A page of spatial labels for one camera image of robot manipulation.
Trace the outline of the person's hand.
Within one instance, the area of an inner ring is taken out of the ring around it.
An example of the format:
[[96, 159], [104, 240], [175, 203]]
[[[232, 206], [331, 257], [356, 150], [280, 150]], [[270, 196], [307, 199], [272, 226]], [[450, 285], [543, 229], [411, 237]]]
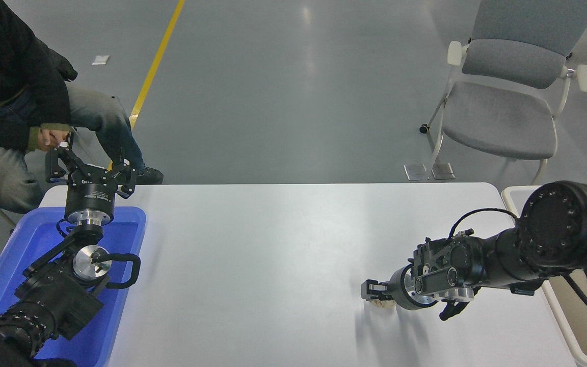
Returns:
[[36, 149], [49, 151], [67, 142], [70, 132], [63, 130], [40, 128], [37, 134]]

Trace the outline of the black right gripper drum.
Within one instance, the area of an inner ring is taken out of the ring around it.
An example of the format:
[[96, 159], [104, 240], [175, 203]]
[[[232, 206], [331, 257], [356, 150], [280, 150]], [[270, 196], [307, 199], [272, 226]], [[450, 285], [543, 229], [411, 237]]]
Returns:
[[392, 274], [388, 281], [388, 293], [399, 307], [407, 310], [416, 310], [414, 300], [408, 294], [405, 286], [405, 276], [411, 267], [412, 265], [407, 265]]

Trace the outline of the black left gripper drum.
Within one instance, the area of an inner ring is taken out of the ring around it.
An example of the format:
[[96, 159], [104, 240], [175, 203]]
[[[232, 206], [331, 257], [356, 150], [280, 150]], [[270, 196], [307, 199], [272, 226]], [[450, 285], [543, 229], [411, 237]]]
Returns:
[[117, 185], [109, 179], [101, 181], [93, 173], [88, 176], [76, 171], [68, 175], [67, 183], [66, 216], [83, 211], [114, 214]]

